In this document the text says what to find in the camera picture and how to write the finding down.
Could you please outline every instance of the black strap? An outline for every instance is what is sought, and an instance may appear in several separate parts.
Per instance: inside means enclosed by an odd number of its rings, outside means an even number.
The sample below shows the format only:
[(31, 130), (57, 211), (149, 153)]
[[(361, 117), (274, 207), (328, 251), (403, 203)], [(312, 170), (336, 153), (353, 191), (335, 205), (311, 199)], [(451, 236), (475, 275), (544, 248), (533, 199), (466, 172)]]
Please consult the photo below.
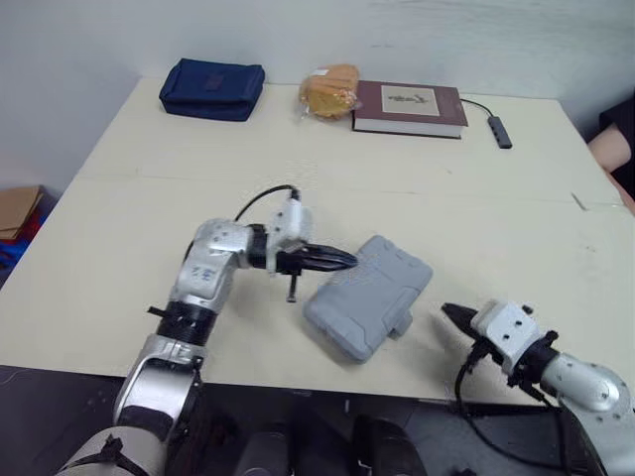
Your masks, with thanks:
[(112, 434), (109, 434), (101, 451), (73, 461), (62, 468), (62, 471), (75, 466), (83, 466), (84, 464), (109, 463), (128, 471), (133, 476), (150, 476), (142, 467), (123, 454), (121, 452), (122, 449), (123, 442), (121, 438), (113, 438)]

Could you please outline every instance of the bread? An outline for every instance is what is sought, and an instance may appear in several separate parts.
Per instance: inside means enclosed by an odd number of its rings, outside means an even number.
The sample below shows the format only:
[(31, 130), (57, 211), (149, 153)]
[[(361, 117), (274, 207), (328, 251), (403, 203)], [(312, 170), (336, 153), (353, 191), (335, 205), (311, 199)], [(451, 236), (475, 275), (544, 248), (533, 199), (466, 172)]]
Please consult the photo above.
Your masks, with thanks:
[(352, 64), (331, 64), (316, 69), (302, 83), (300, 100), (309, 112), (338, 119), (357, 103), (359, 71)]

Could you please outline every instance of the gray tool case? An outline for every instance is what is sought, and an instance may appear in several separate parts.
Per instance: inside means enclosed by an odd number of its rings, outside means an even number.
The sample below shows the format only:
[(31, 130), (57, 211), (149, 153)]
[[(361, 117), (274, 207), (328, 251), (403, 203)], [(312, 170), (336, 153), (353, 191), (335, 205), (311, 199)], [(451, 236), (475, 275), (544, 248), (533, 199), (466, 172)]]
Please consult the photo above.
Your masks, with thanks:
[(383, 236), (357, 252), (359, 264), (338, 271), (305, 304), (305, 318), (357, 362), (367, 361), (388, 335), (413, 321), (410, 306), (433, 270)]

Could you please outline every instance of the table surface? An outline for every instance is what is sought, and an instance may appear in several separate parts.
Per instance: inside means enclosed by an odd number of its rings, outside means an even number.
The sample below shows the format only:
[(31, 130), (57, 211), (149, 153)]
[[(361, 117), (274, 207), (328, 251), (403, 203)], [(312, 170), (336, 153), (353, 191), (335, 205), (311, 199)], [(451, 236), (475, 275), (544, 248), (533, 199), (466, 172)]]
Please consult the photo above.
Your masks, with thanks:
[[(293, 305), (286, 278), (240, 270), (207, 382), (450, 398), (470, 341), (441, 304), (509, 298), (560, 333), (558, 348), (635, 386), (634, 221), (557, 101), (466, 96), (503, 119), (514, 142), (503, 151), (469, 105), (459, 141), (356, 134), (346, 120), (300, 119), (295, 86), (267, 85), (247, 123), (224, 123), (166, 114), (162, 83), (140, 80), (0, 292), (0, 363), (126, 375), (157, 326), (145, 310), (165, 305), (198, 225), (291, 182), (315, 242), (354, 251), (379, 233), (435, 275), (406, 335), (356, 365), (302, 317), (327, 276), (306, 273)], [(465, 395), (532, 403), (489, 362)]]

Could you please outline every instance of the navy blue pouch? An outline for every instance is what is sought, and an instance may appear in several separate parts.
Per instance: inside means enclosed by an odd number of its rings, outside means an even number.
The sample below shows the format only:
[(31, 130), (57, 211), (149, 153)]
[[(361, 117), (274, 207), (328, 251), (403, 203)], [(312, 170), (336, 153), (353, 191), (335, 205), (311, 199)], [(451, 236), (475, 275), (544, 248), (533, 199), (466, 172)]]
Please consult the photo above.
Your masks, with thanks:
[(249, 66), (181, 59), (159, 98), (170, 114), (219, 121), (246, 121), (265, 80), (260, 64)]

